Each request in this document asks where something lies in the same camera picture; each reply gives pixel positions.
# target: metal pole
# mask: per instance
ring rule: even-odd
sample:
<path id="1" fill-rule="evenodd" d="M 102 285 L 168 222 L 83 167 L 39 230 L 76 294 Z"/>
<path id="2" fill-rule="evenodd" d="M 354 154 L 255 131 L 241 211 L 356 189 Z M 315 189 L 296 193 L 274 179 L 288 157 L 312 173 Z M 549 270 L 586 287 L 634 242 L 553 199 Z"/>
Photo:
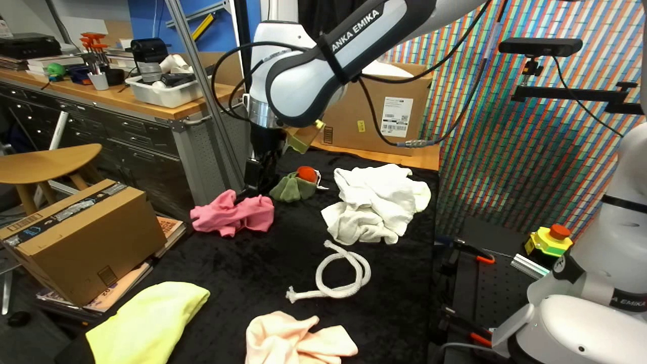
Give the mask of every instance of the metal pole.
<path id="1" fill-rule="evenodd" d="M 228 179 L 228 176 L 227 176 L 227 166 L 224 166 L 222 159 L 218 157 L 218 149 L 217 149 L 218 141 L 217 141 L 214 130 L 218 130 L 220 139 L 222 139 L 222 143 L 224 143 L 224 149 L 227 149 L 227 154 L 228 154 L 228 159 L 231 159 L 231 163 L 232 163 L 234 177 L 237 177 L 237 182 L 243 185 L 243 166 L 241 166 L 239 159 L 237 159 L 234 147 L 232 147 L 232 143 L 231 143 L 231 137 L 228 137 L 224 126 L 222 126 L 222 119 L 218 116 L 217 100 L 210 97 L 210 93 L 213 93 L 210 81 L 206 78 L 206 73 L 205 73 L 205 69 L 203 69 L 196 43 L 189 38 L 189 28 L 187 28 L 184 9 L 182 9 L 182 5 L 180 5 L 180 0 L 165 0 L 165 5 L 168 5 L 170 16 L 174 17 L 174 23 L 176 23 L 176 28 L 177 28 L 177 35 L 180 35 L 180 38 L 182 38 L 182 43 L 184 43 L 184 47 L 186 47 L 186 53 L 187 53 L 187 57 L 189 57 L 189 63 L 192 63 L 192 66 L 194 66 L 196 78 L 197 78 L 197 83 L 200 83 L 200 88 L 203 88 L 203 95 L 205 95 L 205 100 L 206 100 L 206 109 L 208 109 L 208 113 L 213 115 L 213 119 L 214 119 L 214 124 L 217 124 L 217 127 L 214 127 L 210 122 L 206 122 L 206 131 L 208 131 L 208 139 L 210 139 L 210 143 L 213 143 L 213 152 L 217 154 L 217 159 L 218 159 L 218 163 L 220 163 L 220 172 L 222 172 L 222 176 Z"/>

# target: white towel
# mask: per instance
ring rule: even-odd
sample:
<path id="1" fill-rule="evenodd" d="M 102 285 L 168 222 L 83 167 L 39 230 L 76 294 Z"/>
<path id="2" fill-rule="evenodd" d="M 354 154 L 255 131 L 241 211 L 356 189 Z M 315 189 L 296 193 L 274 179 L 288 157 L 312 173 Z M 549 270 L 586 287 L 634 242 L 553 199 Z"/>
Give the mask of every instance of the white towel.
<path id="1" fill-rule="evenodd" d="M 342 201 L 321 211 L 327 232 L 342 244 L 398 242 L 415 213 L 427 207 L 430 189 L 394 163 L 380 167 L 335 167 Z"/>

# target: brown cardboard box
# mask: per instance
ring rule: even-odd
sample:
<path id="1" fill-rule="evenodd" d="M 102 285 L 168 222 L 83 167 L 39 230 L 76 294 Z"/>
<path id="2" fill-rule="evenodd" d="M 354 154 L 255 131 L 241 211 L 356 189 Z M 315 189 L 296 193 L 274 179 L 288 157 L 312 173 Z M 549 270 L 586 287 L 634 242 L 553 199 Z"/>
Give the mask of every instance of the brown cardboard box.
<path id="1" fill-rule="evenodd" d="M 418 64 L 396 64 L 412 75 L 425 70 Z M 363 78 L 375 107 L 377 126 L 393 141 L 418 139 L 430 75 L 412 83 L 377 83 Z M 347 84 L 346 93 L 327 104 L 318 141 L 323 146 L 373 149 L 385 154 L 412 154 L 411 147 L 384 143 L 372 124 L 370 104 L 358 83 Z"/>
<path id="2" fill-rule="evenodd" d="M 0 228 L 0 240 L 74 305 L 93 302 L 165 242 L 143 192 L 113 179 Z"/>

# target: white rope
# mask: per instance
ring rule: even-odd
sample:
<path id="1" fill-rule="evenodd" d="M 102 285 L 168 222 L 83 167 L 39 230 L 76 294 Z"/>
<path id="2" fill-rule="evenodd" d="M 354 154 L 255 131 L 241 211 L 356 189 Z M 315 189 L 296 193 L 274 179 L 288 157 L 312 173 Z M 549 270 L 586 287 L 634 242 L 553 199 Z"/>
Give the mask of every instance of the white rope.
<path id="1" fill-rule="evenodd" d="M 331 298 L 346 298 L 346 297 L 352 297 L 356 294 L 368 280 L 370 280 L 370 265 L 368 261 L 358 255 L 358 252 L 352 252 L 352 250 L 346 250 L 330 240 L 323 242 L 323 247 L 335 250 L 331 255 L 327 255 L 318 270 L 315 270 L 315 285 L 318 285 L 318 290 L 296 290 L 290 285 L 284 293 L 284 297 L 296 304 L 300 298 L 314 298 L 314 297 L 331 297 Z M 323 268 L 333 262 L 333 261 L 339 261 L 339 259 L 346 259 L 354 268 L 356 268 L 356 280 L 354 283 L 347 283 L 347 285 L 339 285 L 339 287 L 327 287 L 323 283 Z"/>

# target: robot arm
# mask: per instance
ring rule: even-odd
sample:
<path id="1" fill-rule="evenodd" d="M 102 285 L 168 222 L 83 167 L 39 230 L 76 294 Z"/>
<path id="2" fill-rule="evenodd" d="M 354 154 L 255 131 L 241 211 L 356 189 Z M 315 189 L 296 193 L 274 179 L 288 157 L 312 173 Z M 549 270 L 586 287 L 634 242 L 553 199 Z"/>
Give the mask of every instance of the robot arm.
<path id="1" fill-rule="evenodd" d="M 304 127 L 314 124 L 330 102 L 331 95 L 360 77 L 362 69 L 390 47 L 440 28 L 486 0 L 366 0 L 331 33 L 312 41 L 305 30 L 300 37 L 263 35 L 255 41 L 286 41 L 302 47 L 284 50 L 264 49 L 252 55 L 263 66 L 252 77 L 251 100 L 255 124 L 272 127 L 266 119 Z"/>

